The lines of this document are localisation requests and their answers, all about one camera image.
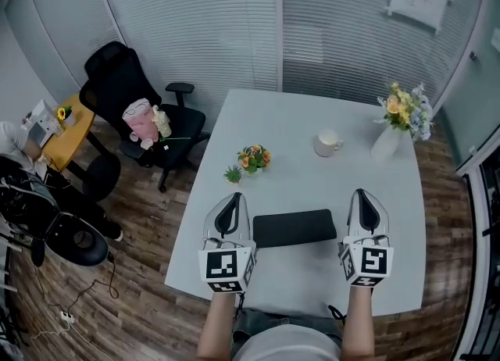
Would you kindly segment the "round wooden pedestal table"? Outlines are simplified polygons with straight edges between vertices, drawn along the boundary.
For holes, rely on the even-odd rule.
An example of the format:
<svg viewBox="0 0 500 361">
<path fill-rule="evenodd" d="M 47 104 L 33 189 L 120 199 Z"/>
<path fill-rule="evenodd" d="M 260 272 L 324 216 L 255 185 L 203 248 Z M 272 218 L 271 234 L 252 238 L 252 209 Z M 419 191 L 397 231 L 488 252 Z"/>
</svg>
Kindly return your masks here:
<svg viewBox="0 0 500 361">
<path fill-rule="evenodd" d="M 81 104 L 78 94 L 70 96 L 62 104 L 72 108 L 72 116 L 76 118 L 76 122 L 66 127 L 61 135 L 48 139 L 43 152 L 54 168 L 67 170 L 81 181 L 85 195 L 96 202 L 101 201 L 113 191 L 119 180 L 120 161 L 91 132 L 95 114 Z M 85 141 L 99 152 L 99 156 L 86 169 L 73 160 Z"/>
</svg>

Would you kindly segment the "black swivel chair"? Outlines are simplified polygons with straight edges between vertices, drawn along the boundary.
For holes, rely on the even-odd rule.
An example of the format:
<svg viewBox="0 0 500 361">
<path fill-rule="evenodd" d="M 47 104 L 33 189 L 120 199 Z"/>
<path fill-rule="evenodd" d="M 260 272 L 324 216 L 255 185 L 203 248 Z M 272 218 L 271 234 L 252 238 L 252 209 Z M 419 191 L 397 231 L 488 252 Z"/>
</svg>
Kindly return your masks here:
<svg viewBox="0 0 500 361">
<path fill-rule="evenodd" d="M 31 238 L 31 259 L 41 266 L 48 248 L 78 266 L 97 266 L 108 259 L 105 237 L 85 219 L 63 211 L 27 179 L 0 178 L 0 216 L 17 234 Z"/>
</svg>

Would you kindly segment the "frosted glass door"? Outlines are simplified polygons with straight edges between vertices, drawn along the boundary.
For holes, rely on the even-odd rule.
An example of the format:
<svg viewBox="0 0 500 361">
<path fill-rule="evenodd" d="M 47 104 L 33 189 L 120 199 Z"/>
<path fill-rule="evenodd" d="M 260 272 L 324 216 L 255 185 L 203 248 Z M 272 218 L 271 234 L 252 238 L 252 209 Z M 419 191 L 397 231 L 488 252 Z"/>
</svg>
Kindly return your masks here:
<svg viewBox="0 0 500 361">
<path fill-rule="evenodd" d="M 500 145 L 500 0 L 483 0 L 469 57 L 441 110 L 456 171 L 463 175 Z"/>
</svg>

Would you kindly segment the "white box appliance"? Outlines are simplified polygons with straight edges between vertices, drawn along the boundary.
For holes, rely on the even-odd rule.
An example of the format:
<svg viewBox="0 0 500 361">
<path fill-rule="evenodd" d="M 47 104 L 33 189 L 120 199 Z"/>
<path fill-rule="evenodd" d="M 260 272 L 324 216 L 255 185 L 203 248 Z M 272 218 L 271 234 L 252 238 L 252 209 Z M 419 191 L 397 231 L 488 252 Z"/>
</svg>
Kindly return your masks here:
<svg viewBox="0 0 500 361">
<path fill-rule="evenodd" d="M 58 137 L 64 131 L 54 110 L 45 100 L 41 100 L 26 115 L 21 127 L 27 132 L 28 138 L 35 141 L 41 148 L 52 136 Z"/>
</svg>

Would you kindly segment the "small sunflower pot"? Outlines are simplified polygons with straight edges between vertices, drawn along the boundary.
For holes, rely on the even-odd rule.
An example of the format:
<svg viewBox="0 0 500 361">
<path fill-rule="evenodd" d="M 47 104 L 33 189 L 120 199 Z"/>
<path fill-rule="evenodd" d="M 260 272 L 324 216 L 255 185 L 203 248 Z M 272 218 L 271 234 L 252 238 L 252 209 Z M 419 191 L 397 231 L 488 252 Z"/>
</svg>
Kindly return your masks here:
<svg viewBox="0 0 500 361">
<path fill-rule="evenodd" d="M 60 106 L 57 109 L 58 119 L 67 126 L 73 126 L 76 123 L 75 116 L 73 114 L 73 108 L 71 105 Z"/>
</svg>

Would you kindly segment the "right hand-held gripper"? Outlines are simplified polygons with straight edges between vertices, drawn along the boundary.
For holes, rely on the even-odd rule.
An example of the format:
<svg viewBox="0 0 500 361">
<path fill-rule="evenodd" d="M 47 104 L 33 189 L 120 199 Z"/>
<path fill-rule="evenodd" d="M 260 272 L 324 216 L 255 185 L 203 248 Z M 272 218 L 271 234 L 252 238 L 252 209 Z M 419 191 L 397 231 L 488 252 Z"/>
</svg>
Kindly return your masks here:
<svg viewBox="0 0 500 361">
<path fill-rule="evenodd" d="M 362 238 L 345 238 L 339 245 L 345 280 L 351 286 L 375 288 L 391 275 L 394 258 L 395 249 L 383 235 L 389 234 L 388 212 L 374 195 L 358 188 L 351 197 L 347 225 L 349 236 Z"/>
</svg>

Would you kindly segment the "person's denim jeans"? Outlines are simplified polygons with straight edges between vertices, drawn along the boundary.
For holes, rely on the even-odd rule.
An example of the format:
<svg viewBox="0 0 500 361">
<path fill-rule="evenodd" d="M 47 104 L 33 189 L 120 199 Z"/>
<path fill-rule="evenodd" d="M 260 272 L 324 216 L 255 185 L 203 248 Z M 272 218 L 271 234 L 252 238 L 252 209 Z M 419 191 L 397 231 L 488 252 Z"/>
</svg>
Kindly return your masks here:
<svg viewBox="0 0 500 361">
<path fill-rule="evenodd" d="M 306 315 L 285 316 L 245 308 L 234 319 L 233 348 L 240 348 L 251 337 L 285 324 L 311 328 L 325 334 L 337 345 L 341 344 L 341 332 L 333 318 Z"/>
</svg>

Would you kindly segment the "small green succulent pot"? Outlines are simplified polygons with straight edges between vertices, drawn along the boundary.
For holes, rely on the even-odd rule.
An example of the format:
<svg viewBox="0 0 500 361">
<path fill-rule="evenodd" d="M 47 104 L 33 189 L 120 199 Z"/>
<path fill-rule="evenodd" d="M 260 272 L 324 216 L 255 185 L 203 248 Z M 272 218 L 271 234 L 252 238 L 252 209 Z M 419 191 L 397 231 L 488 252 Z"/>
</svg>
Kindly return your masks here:
<svg viewBox="0 0 500 361">
<path fill-rule="evenodd" d="M 223 177 L 230 184 L 239 184 L 242 179 L 242 169 L 238 165 L 229 166 Z"/>
</svg>

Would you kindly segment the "black metal railing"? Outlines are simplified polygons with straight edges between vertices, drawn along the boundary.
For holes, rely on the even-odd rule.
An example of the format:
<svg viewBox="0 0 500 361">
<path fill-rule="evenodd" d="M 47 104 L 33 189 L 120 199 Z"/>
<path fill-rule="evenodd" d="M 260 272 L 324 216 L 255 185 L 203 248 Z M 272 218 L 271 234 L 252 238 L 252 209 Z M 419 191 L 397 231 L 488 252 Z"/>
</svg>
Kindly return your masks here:
<svg viewBox="0 0 500 361">
<path fill-rule="evenodd" d="M 470 175 L 475 227 L 470 340 L 460 361 L 500 361 L 500 149 Z"/>
</svg>

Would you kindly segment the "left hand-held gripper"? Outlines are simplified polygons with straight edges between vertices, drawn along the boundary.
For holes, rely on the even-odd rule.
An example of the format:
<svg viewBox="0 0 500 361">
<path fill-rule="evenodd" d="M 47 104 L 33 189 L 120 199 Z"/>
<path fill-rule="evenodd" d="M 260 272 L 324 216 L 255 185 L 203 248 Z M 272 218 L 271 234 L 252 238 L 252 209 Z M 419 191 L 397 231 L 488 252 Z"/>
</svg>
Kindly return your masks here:
<svg viewBox="0 0 500 361">
<path fill-rule="evenodd" d="M 223 241 L 237 234 L 243 241 Z M 200 275 L 214 293 L 245 293 L 256 265 L 245 197 L 235 192 L 220 200 L 204 222 L 202 249 L 198 251 Z"/>
</svg>

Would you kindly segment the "yellow printed card mat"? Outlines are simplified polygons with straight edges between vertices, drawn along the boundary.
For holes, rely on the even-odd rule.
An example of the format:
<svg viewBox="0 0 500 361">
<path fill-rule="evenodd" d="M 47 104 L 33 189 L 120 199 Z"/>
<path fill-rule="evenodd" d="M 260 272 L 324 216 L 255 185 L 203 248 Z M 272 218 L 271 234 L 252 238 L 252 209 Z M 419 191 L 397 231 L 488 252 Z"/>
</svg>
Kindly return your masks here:
<svg viewBox="0 0 500 361">
<path fill-rule="evenodd" d="M 337 238 L 329 209 L 255 216 L 253 240 L 258 248 L 302 245 Z"/>
</svg>

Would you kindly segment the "person's right forearm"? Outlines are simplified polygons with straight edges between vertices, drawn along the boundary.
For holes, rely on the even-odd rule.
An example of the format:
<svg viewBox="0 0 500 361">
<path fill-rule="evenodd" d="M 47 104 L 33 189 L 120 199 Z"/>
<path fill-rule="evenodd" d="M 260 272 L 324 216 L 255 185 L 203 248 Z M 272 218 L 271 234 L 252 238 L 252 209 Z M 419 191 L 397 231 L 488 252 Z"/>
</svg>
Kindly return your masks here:
<svg viewBox="0 0 500 361">
<path fill-rule="evenodd" d="M 370 288 L 351 286 L 340 361 L 374 361 L 375 337 Z"/>
</svg>

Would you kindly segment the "cream plush toy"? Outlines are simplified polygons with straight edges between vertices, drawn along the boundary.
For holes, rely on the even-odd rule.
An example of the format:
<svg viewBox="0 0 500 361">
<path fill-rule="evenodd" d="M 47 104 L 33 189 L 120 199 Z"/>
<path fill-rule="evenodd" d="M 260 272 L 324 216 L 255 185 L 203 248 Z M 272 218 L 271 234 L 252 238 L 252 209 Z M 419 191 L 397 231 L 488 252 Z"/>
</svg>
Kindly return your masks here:
<svg viewBox="0 0 500 361">
<path fill-rule="evenodd" d="M 159 134 L 163 138 L 168 138 L 172 134 L 169 117 L 157 105 L 152 107 L 152 112 L 152 122 L 156 125 Z"/>
</svg>

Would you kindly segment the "black mesh office chair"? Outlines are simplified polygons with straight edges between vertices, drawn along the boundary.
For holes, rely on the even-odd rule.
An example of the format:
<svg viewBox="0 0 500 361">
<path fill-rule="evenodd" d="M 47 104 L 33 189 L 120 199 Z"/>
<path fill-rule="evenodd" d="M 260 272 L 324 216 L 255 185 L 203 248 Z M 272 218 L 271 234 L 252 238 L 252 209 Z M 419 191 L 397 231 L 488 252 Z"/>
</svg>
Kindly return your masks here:
<svg viewBox="0 0 500 361">
<path fill-rule="evenodd" d="M 162 169 L 158 189 L 166 190 L 166 178 L 171 170 L 188 161 L 188 153 L 201 141 L 209 139 L 203 127 L 204 113 L 188 108 L 184 96 L 193 92 L 194 86 L 174 82 L 166 90 L 175 94 L 176 103 L 166 104 L 149 83 L 141 67 L 138 54 L 132 48 L 112 41 L 96 51 L 84 64 L 88 80 L 80 90 L 82 105 L 108 122 L 120 136 L 120 151 L 143 167 L 157 166 Z M 122 119 L 123 112 L 140 98 L 157 105 L 170 119 L 170 137 L 191 137 L 190 141 L 159 142 L 140 140 Z"/>
</svg>

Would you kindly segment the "white mug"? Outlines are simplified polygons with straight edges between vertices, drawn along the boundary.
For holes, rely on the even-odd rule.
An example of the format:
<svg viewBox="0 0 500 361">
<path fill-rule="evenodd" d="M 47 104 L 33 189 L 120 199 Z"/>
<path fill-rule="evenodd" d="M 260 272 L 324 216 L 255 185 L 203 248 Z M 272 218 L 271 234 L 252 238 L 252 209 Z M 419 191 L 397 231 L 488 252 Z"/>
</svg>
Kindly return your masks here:
<svg viewBox="0 0 500 361">
<path fill-rule="evenodd" d="M 320 131 L 313 139 L 313 149 L 321 157 L 331 157 L 343 145 L 343 141 L 332 129 Z"/>
</svg>

